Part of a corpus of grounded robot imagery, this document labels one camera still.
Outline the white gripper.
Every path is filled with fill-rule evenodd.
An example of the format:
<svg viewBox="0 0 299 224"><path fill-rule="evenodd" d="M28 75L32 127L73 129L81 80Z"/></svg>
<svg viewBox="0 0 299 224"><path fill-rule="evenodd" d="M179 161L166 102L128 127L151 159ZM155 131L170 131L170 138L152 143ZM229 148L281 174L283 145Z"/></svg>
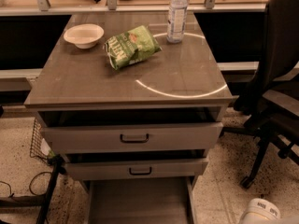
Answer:
<svg viewBox="0 0 299 224"><path fill-rule="evenodd" d="M265 199L254 198L249 201L238 224L256 224L258 221L271 221L281 218L279 209Z"/></svg>

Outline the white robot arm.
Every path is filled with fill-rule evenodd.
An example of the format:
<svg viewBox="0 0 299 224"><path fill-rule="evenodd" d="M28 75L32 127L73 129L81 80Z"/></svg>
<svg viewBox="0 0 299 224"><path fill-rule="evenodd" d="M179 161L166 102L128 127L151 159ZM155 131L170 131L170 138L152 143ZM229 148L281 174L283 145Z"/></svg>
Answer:
<svg viewBox="0 0 299 224"><path fill-rule="evenodd" d="M282 217L279 209L265 199L252 199L238 224L299 224L299 216Z"/></svg>

